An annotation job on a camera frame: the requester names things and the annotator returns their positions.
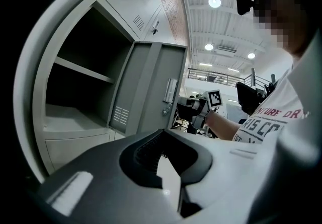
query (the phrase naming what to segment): railing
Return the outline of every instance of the railing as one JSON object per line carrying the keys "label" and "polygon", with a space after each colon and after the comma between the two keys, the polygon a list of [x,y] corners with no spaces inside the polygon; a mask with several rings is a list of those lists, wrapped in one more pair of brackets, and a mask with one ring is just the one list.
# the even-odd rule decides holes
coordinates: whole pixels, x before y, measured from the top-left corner
{"label": "railing", "polygon": [[255,86],[261,90],[264,89],[264,85],[268,85],[270,81],[250,74],[246,78],[239,78],[230,76],[224,73],[217,73],[212,71],[205,71],[200,69],[189,68],[188,78],[198,79],[201,81],[207,81],[211,83],[219,83],[222,85],[235,87],[238,82],[241,82],[247,86]]}

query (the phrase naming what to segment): man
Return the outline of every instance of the man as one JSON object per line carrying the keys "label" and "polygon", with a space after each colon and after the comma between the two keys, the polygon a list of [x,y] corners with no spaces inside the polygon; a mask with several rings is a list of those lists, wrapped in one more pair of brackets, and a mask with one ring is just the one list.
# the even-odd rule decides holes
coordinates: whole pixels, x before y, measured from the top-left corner
{"label": "man", "polygon": [[[254,0],[254,23],[277,46],[290,53],[293,67],[305,53],[317,27],[309,18],[309,5],[299,0]],[[271,131],[280,131],[288,122],[303,115],[302,104],[287,79],[288,70],[273,93],[255,110],[243,125],[236,124],[211,111],[206,124],[220,139],[261,143]]]}

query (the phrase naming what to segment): ceiling light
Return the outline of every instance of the ceiling light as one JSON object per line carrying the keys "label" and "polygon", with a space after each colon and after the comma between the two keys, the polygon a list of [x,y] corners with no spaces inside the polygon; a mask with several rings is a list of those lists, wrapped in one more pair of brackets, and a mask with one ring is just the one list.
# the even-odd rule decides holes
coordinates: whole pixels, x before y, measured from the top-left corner
{"label": "ceiling light", "polygon": [[212,44],[207,44],[207,45],[205,46],[205,49],[206,49],[206,50],[212,50],[212,49],[213,49],[213,45],[212,45]]}
{"label": "ceiling light", "polygon": [[250,58],[250,59],[252,59],[252,58],[254,58],[255,56],[256,56],[256,55],[255,55],[254,53],[249,53],[247,57],[248,57],[248,58]]}
{"label": "ceiling light", "polygon": [[239,72],[239,70],[232,69],[232,68],[228,68],[228,70],[235,71],[235,72]]}
{"label": "ceiling light", "polygon": [[211,64],[206,64],[206,63],[199,63],[200,65],[205,65],[205,66],[212,66]]}
{"label": "ceiling light", "polygon": [[221,5],[221,0],[208,0],[208,3],[212,8],[218,8]]}

